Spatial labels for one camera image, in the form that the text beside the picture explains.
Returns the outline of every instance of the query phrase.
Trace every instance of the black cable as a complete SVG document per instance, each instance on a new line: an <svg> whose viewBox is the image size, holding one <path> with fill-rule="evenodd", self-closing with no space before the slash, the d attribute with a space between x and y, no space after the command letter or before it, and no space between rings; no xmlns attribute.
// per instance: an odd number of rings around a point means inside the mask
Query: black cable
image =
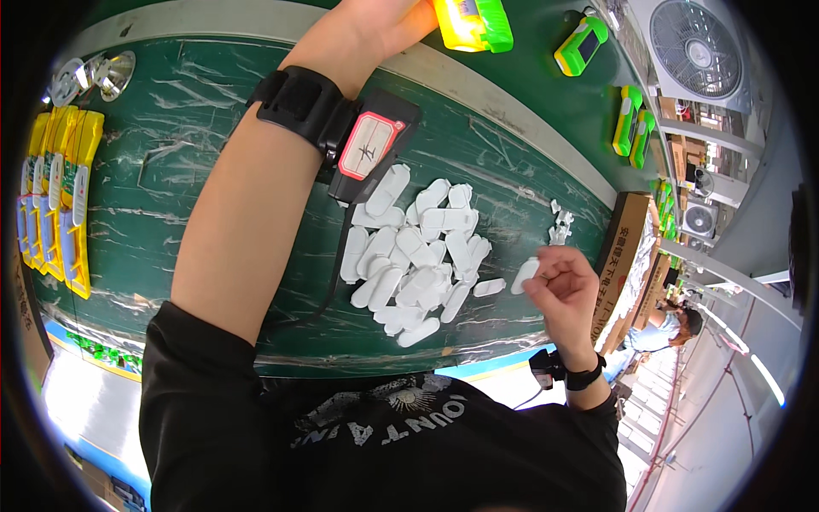
<svg viewBox="0 0 819 512"><path fill-rule="evenodd" d="M541 388L541 390L540 390L540 391L538 391L537 393L535 393L535 396L533 396L533 397L532 397L532 398L530 398L529 400L527 400L527 401L523 402L521 405L519 405L519 406L517 406L517 407L514 407L514 410L518 410L518 409L520 409L521 407L523 407L524 405L526 405L527 403L529 403L530 401L532 401L532 400L536 399L537 397L539 397L539 396L541 395L541 393L543 393L543 388Z"/></svg>
<svg viewBox="0 0 819 512"><path fill-rule="evenodd" d="M336 260L333 263L333 273L330 275L330 286L327 289L327 295L324 297L324 301L319 305L318 309L313 311L310 316L306 316L305 318L295 319L295 320L284 320L281 322L276 322L270 327L274 331L278 331L283 328L289 327L296 327L297 325L304 325L308 324L316 319L318 319L324 310L327 309L327 306L330 305L330 302L333 301L333 298L336 296L336 288L338 286L338 276L342 272L342 261L344 260L344 249L347 245L347 235L350 234L350 227L353 225L353 214L355 213L356 205L349 205L344 212L344 220L342 221L342 232L338 237L338 248L336 249Z"/></svg>

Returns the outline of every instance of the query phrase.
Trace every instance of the light blue shirt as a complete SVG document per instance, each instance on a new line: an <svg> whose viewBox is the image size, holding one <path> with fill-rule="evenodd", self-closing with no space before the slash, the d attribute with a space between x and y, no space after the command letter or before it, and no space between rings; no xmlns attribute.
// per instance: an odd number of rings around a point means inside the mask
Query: light blue shirt
<svg viewBox="0 0 819 512"><path fill-rule="evenodd" d="M648 324L642 331L633 327L628 329L623 344L626 348L633 348L637 351L656 351L667 347L668 342L679 333L680 320L677 319L676 314L669 311L659 327Z"/></svg>

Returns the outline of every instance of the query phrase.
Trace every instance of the hand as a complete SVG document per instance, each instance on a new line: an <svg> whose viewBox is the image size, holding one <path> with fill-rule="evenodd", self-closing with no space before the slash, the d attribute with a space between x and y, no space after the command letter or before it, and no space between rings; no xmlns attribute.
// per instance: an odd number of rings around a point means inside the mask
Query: hand
<svg viewBox="0 0 819 512"><path fill-rule="evenodd" d="M278 68L302 66L321 73L355 99L384 59L437 25L428 0L343 0L310 27Z"/></svg>
<svg viewBox="0 0 819 512"><path fill-rule="evenodd" d="M541 247L537 257L541 266L534 279L523 282L523 289L543 313L546 332L566 368L572 372L594 369L597 357L591 345L591 317L600 286L597 274L574 247Z"/></svg>

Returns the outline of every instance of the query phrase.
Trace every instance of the black t-shirt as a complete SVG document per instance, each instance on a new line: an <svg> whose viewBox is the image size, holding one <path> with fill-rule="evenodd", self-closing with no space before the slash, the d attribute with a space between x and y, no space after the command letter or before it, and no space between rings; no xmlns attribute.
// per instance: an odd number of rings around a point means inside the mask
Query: black t-shirt
<svg viewBox="0 0 819 512"><path fill-rule="evenodd" d="M151 321L139 435L155 512L625 509L613 397L514 411L435 374L264 390L254 355L169 302Z"/></svg>

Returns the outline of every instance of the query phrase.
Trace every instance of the black screen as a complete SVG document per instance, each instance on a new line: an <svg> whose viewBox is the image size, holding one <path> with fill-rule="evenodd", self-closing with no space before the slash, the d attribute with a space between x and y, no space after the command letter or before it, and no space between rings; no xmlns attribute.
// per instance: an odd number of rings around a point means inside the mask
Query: black screen
<svg viewBox="0 0 819 512"><path fill-rule="evenodd" d="M634 128L637 127L637 113L631 113L631 126L628 128L628 140L634 140Z"/></svg>
<svg viewBox="0 0 819 512"><path fill-rule="evenodd" d="M597 34L595 31L592 30L589 35L583 39L583 42L577 46L577 50L580 52L580 57L583 58L583 61L588 63L591 56L594 55L595 50L600 45L600 41L597 40Z"/></svg>

